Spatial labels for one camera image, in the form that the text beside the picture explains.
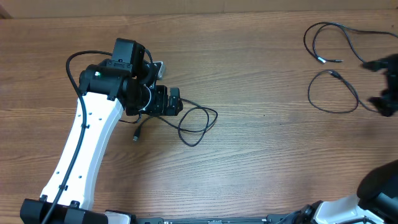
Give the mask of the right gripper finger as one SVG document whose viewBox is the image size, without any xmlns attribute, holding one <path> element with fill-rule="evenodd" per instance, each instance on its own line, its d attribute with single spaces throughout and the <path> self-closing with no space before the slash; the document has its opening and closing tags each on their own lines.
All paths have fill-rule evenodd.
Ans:
<svg viewBox="0 0 398 224">
<path fill-rule="evenodd" d="M 379 71 L 381 69 L 388 68 L 388 63 L 389 62 L 387 60 L 384 60 L 382 58 L 382 59 L 379 59 L 379 60 L 373 60 L 373 61 L 369 61 L 369 62 L 364 62 L 362 64 L 362 67 L 367 69 L 367 70 L 370 70 L 372 72 L 377 72 L 377 71 Z"/>
<path fill-rule="evenodd" d="M 368 99 L 368 102 L 370 102 L 376 108 L 376 111 L 378 113 L 380 113 L 380 114 L 388 114 L 388 112 L 389 112 L 388 104 L 382 98 L 380 98 L 380 97 L 370 97 Z"/>
</svg>

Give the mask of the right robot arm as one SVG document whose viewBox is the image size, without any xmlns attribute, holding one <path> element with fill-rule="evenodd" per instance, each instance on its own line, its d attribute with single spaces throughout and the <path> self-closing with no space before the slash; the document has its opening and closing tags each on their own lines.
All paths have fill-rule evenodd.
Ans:
<svg viewBox="0 0 398 224">
<path fill-rule="evenodd" d="M 397 113 L 397 55 L 364 62 L 373 72 L 384 70 L 387 88 L 368 101 L 385 117 Z M 357 193 L 331 202 L 319 201 L 282 218 L 279 223 L 397 223 L 397 161 L 373 169 Z"/>
</svg>

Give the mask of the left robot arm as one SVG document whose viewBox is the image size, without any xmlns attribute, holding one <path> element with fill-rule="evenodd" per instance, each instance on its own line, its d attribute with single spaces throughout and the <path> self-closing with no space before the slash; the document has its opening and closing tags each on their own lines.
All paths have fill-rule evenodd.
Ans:
<svg viewBox="0 0 398 224">
<path fill-rule="evenodd" d="M 162 62 L 134 40 L 117 39 L 99 64 L 72 83 L 75 120 L 66 145 L 39 199 L 25 199 L 24 223 L 135 223 L 127 212 L 92 210 L 96 179 L 111 133 L 122 115 L 175 116 L 182 110 L 178 88 L 157 85 Z"/>
</svg>

